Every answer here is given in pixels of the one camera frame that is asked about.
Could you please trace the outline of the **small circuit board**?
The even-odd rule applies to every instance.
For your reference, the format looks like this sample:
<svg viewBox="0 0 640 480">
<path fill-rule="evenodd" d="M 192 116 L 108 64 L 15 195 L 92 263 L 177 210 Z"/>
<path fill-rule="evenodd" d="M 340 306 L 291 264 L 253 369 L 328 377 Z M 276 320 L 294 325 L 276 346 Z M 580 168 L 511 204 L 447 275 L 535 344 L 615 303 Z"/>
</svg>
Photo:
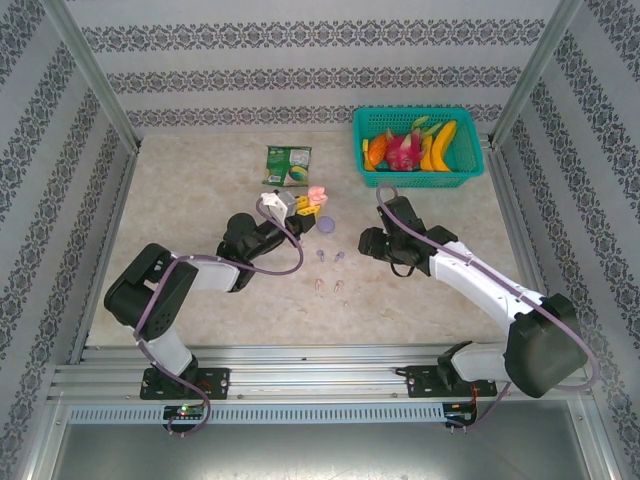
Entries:
<svg viewBox="0 0 640 480">
<path fill-rule="evenodd" d="M 476 403 L 446 403 L 443 405 L 443 411 L 446 422 L 454 427 L 469 427 L 477 420 Z"/>
<path fill-rule="evenodd" d="M 180 405 L 165 406 L 163 411 L 163 419 L 171 420 L 172 418 L 181 420 L 201 420 L 205 413 L 202 405 Z"/>
</svg>

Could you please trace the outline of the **green snack bag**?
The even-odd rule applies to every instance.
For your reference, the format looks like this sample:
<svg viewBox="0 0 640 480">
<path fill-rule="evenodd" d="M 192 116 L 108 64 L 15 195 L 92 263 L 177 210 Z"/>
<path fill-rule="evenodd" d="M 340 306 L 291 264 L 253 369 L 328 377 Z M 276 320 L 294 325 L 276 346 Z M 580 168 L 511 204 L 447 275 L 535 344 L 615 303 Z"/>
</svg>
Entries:
<svg viewBox="0 0 640 480">
<path fill-rule="evenodd" d="M 311 147 L 269 145 L 263 184 L 275 187 L 307 187 L 311 156 Z"/>
</svg>

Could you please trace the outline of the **grey metal panel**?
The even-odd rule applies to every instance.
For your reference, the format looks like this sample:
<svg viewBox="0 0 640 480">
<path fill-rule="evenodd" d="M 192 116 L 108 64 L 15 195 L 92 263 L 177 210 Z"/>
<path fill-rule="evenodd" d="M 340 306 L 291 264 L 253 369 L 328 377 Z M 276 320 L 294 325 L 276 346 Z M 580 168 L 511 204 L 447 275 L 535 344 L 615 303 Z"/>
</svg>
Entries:
<svg viewBox="0 0 640 480">
<path fill-rule="evenodd" d="M 576 440 L 434 425 L 73 425 L 52 480 L 592 480 Z"/>
</svg>

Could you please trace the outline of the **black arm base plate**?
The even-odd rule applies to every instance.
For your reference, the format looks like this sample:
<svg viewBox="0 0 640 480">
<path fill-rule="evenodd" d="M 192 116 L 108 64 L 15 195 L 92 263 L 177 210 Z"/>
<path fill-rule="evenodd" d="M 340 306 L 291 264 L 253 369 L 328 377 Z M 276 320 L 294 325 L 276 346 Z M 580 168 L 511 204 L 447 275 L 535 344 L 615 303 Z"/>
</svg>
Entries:
<svg viewBox="0 0 640 480">
<path fill-rule="evenodd" d="M 445 372 L 435 365 L 415 365 L 396 368 L 394 373 L 405 380 L 410 398 L 440 397 L 495 397 L 498 394 L 493 382 L 462 380 L 455 372 Z"/>
<path fill-rule="evenodd" d="M 227 368 L 197 368 L 182 377 L 206 394 L 210 400 L 226 400 L 230 383 Z M 139 397 L 142 400 L 197 400 L 201 396 L 154 367 L 144 371 Z"/>
</svg>

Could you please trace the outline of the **aluminium side rail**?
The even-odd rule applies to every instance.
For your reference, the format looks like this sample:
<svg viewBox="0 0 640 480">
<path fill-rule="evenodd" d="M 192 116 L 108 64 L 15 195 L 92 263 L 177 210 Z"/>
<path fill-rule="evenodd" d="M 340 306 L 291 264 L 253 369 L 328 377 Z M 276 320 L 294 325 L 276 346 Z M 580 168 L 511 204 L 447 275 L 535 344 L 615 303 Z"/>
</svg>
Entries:
<svg viewBox="0 0 640 480">
<path fill-rule="evenodd" d="M 544 294 L 567 295 L 568 291 L 562 283 L 548 278 L 539 258 L 538 248 L 532 241 L 527 217 L 520 208 L 517 189 L 513 186 L 501 151 L 492 147 L 487 135 L 480 136 L 480 143 L 485 170 L 491 177 L 521 284 Z"/>
<path fill-rule="evenodd" d="M 126 198 L 130 189 L 135 166 L 139 156 L 139 147 L 128 156 L 125 166 L 121 171 L 117 189 L 114 193 L 113 202 L 109 210 L 109 216 L 105 225 L 105 230 L 101 237 L 100 249 L 96 257 L 96 263 L 90 276 L 86 295 L 83 300 L 82 309 L 78 318 L 78 324 L 74 331 L 71 346 L 65 359 L 66 364 L 77 364 L 82 358 L 89 330 L 93 322 L 100 292 L 109 259 L 113 250 L 113 244 L 117 235 L 118 226 L 123 214 Z"/>
</svg>

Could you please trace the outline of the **aluminium frame post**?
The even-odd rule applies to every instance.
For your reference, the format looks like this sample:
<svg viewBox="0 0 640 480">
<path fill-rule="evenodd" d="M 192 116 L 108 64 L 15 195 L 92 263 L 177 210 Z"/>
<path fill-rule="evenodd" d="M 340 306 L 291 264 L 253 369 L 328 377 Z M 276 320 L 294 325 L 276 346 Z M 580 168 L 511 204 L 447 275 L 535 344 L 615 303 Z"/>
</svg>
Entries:
<svg viewBox="0 0 640 480">
<path fill-rule="evenodd" d="M 488 135 L 491 150 L 495 150 L 505 141 L 529 95 L 553 57 L 554 50 L 582 4 L 583 0 L 559 0 L 494 129 Z"/>
<path fill-rule="evenodd" d="M 137 154 L 141 144 L 106 74 L 92 52 L 65 0 L 39 0 L 55 29 L 74 58 L 83 77 L 105 110 L 129 153 Z"/>
</svg>

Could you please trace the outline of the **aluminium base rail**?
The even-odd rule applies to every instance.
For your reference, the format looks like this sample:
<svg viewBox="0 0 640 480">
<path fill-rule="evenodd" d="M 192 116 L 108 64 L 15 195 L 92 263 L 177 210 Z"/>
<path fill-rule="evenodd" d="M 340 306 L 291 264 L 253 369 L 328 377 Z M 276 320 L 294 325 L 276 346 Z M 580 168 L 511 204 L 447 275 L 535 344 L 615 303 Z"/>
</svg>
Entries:
<svg viewBox="0 0 640 480">
<path fill-rule="evenodd" d="M 407 399 L 395 369 L 427 365 L 443 345 L 197 346 L 203 367 L 230 371 L 231 403 L 367 403 Z M 46 399 L 63 404 L 138 404 L 148 362 L 134 347 L 90 347 L 55 368 Z"/>
</svg>

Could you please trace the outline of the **orange papaya half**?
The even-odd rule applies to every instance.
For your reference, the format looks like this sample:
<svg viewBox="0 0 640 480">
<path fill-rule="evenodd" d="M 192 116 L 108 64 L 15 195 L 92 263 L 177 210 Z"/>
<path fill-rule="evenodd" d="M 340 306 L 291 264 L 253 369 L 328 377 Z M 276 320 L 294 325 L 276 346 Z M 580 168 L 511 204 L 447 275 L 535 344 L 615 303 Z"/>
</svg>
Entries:
<svg viewBox="0 0 640 480">
<path fill-rule="evenodd" d="M 368 144 L 368 161 L 373 167 L 377 167 L 384 159 L 388 148 L 388 135 L 377 135 Z"/>
</svg>

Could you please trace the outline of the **pink dragon fruit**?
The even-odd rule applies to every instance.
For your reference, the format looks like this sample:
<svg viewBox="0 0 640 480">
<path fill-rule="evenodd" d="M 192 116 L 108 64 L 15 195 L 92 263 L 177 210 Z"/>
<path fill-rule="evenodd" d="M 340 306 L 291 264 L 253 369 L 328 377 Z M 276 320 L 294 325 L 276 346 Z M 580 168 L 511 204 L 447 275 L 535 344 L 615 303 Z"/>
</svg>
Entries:
<svg viewBox="0 0 640 480">
<path fill-rule="evenodd" d="M 385 132 L 387 147 L 384 161 L 391 171 L 411 172 L 420 164 L 425 153 L 421 148 L 421 129 L 415 128 L 409 134 L 395 135 Z"/>
</svg>

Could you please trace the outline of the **teal plastic basket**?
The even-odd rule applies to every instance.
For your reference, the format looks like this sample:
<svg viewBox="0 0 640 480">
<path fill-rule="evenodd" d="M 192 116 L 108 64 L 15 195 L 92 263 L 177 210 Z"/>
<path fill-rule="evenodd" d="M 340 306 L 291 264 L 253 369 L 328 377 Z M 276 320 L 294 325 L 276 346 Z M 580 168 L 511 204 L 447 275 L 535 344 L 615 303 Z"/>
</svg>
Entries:
<svg viewBox="0 0 640 480">
<path fill-rule="evenodd" d="M 410 172 L 394 171 L 387 165 L 365 169 L 363 142 L 371 142 L 387 130 L 408 134 L 413 123 L 424 118 L 423 128 L 456 123 L 455 134 L 442 153 L 447 172 L 428 172 L 416 167 Z M 354 112 L 353 137 L 356 167 L 368 187 L 391 184 L 399 188 L 455 188 L 484 172 L 483 154 L 470 113 L 460 107 L 363 107 Z"/>
</svg>

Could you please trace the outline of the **large yellow banana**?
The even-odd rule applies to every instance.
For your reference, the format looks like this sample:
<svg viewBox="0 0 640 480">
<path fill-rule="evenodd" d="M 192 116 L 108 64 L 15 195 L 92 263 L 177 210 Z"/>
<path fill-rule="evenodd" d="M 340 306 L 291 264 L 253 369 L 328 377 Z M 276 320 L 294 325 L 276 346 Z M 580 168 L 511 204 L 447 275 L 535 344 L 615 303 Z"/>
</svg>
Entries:
<svg viewBox="0 0 640 480">
<path fill-rule="evenodd" d="M 457 132 L 457 122 L 451 120 L 438 131 L 431 147 L 431 164 L 436 172 L 450 172 L 445 163 L 446 152 Z"/>
</svg>

